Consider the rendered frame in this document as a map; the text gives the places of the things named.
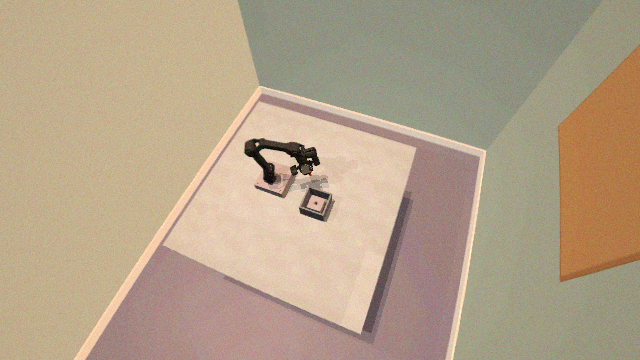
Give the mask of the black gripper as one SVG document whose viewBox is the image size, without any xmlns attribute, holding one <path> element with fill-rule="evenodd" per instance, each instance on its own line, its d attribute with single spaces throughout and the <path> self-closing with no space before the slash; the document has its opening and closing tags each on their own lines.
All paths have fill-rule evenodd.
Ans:
<svg viewBox="0 0 640 360">
<path fill-rule="evenodd" d="M 314 166 L 320 165 L 320 161 L 319 161 L 318 156 L 317 156 L 317 157 L 312 157 L 312 161 L 310 161 L 310 160 L 308 160 L 308 161 L 307 161 L 307 159 L 306 159 L 306 157 L 305 157 L 305 160 L 304 160 L 304 161 L 302 161 L 302 162 L 298 162 L 299 166 L 297 166 L 297 167 L 296 167 L 296 165 L 294 165 L 294 166 L 291 166 L 291 167 L 290 167 L 291 174 L 292 174 L 293 176 L 294 176 L 294 175 L 297 175 L 297 174 L 298 174 L 297 170 L 299 170 L 299 171 L 300 171 L 300 173 L 302 173 L 302 171 L 301 171 L 301 167 L 300 167 L 300 164 L 305 164 L 306 162 L 310 163 L 310 165 L 311 165 L 312 167 L 313 167 L 313 165 L 312 165 L 312 164 L 314 164 Z"/>
</svg>

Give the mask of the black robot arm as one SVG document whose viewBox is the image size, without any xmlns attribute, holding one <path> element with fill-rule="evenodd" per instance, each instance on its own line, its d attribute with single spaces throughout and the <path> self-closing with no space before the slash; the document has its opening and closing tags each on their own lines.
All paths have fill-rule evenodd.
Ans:
<svg viewBox="0 0 640 360">
<path fill-rule="evenodd" d="M 257 142 L 259 143 L 258 146 L 256 146 L 255 144 Z M 275 165 L 273 163 L 268 163 L 259 153 L 259 151 L 264 148 L 285 152 L 290 155 L 290 157 L 295 157 L 297 162 L 304 161 L 305 157 L 306 159 L 317 157 L 317 151 L 315 147 L 305 149 L 304 145 L 297 142 L 282 143 L 272 140 L 266 140 L 265 138 L 253 138 L 245 141 L 244 154 L 248 157 L 252 157 L 259 164 L 259 166 L 263 169 L 264 182 L 270 185 L 274 183 L 277 177 L 274 176 Z M 300 164 L 300 167 L 303 175 L 311 174 L 313 171 L 313 167 L 308 162 L 306 162 L 305 164 Z"/>
</svg>

